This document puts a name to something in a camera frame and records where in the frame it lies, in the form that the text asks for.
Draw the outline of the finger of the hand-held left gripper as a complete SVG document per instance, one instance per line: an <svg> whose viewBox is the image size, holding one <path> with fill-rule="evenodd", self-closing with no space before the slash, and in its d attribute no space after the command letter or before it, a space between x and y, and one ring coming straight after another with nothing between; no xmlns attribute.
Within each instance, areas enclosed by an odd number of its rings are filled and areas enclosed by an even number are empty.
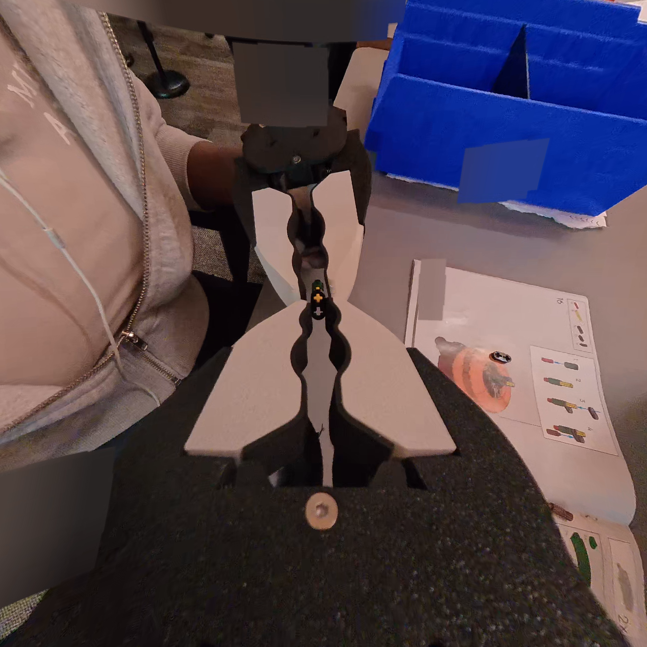
<svg viewBox="0 0 647 647"><path fill-rule="evenodd" d="M302 256L295 246L298 215L292 196L279 190L252 192L254 251L280 300L290 306L305 299Z"/></svg>
<svg viewBox="0 0 647 647"><path fill-rule="evenodd" d="M364 239L348 170L328 175L312 190L312 204L324 224L322 247L328 262L326 278L336 302L347 302L355 281Z"/></svg>

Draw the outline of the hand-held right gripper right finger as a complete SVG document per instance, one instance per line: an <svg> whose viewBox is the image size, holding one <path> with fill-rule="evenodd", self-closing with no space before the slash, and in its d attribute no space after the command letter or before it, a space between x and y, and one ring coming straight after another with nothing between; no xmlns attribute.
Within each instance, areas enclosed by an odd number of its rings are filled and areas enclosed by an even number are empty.
<svg viewBox="0 0 647 647"><path fill-rule="evenodd" d="M329 410L335 457L385 461L452 454L451 438L408 350L391 330L348 302L328 304Z"/></svg>

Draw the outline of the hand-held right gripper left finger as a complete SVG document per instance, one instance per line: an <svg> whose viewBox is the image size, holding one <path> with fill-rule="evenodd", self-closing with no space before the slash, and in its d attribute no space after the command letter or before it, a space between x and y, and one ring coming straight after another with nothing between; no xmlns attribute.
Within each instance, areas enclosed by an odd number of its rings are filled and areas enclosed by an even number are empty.
<svg viewBox="0 0 647 647"><path fill-rule="evenodd" d="M231 348L184 450L189 456L282 468L294 485L322 485L318 433L309 417L310 304L295 302L258 323Z"/></svg>

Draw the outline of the person's left forearm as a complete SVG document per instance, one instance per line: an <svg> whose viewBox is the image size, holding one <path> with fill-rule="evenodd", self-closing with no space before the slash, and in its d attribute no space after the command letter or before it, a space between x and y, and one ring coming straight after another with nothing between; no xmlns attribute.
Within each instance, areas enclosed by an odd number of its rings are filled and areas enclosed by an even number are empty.
<svg viewBox="0 0 647 647"><path fill-rule="evenodd" d="M232 204L235 160L241 147L222 147L169 125L142 81L133 79L150 175L170 183L189 211L213 212Z"/></svg>

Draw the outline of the grey desk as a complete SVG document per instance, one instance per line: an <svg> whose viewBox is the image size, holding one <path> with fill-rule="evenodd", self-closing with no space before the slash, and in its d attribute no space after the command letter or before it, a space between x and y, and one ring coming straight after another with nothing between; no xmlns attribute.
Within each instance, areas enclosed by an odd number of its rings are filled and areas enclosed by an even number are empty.
<svg viewBox="0 0 647 647"><path fill-rule="evenodd" d="M634 484L629 524L646 574L646 189L600 228L571 229L457 192L373 174L355 307L405 339L415 260L584 296L608 415Z"/></svg>

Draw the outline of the open instruction booklet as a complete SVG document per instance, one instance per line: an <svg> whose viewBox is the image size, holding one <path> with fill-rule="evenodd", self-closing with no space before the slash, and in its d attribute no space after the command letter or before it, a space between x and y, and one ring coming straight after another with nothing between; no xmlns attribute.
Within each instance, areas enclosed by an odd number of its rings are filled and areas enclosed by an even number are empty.
<svg viewBox="0 0 647 647"><path fill-rule="evenodd" d="M646 645L634 484L606 407L586 297L415 260L405 344L505 433L585 583L632 646ZM499 364L493 351L512 356Z"/></svg>

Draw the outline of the black stand base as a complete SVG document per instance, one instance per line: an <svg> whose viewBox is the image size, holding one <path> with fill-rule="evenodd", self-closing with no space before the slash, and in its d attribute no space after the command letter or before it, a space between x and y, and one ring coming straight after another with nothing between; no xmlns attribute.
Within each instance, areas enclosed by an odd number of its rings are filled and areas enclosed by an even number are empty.
<svg viewBox="0 0 647 647"><path fill-rule="evenodd" d="M149 50L155 71L149 74L144 83L156 99L174 99L185 95L190 89L189 80L180 72L166 70L159 59L152 32L144 21L137 26Z"/></svg>

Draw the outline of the blue plastic storage bin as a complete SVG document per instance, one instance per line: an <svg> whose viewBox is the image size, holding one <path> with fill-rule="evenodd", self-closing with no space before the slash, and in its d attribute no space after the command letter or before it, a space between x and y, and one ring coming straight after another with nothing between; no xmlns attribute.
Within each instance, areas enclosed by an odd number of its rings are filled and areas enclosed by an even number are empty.
<svg viewBox="0 0 647 647"><path fill-rule="evenodd" d="M609 1L410 1L365 145L458 188L465 150L543 141L521 203L596 217L646 185L646 22Z"/></svg>

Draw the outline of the person in beige hoodie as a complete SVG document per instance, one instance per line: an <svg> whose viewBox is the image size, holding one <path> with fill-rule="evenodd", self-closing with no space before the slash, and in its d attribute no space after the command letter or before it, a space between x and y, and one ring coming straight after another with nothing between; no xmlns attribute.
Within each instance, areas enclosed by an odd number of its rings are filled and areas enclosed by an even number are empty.
<svg viewBox="0 0 647 647"><path fill-rule="evenodd" d="M188 209L150 175L134 78L104 13L1 2L1 472L110 441L205 338Z"/></svg>

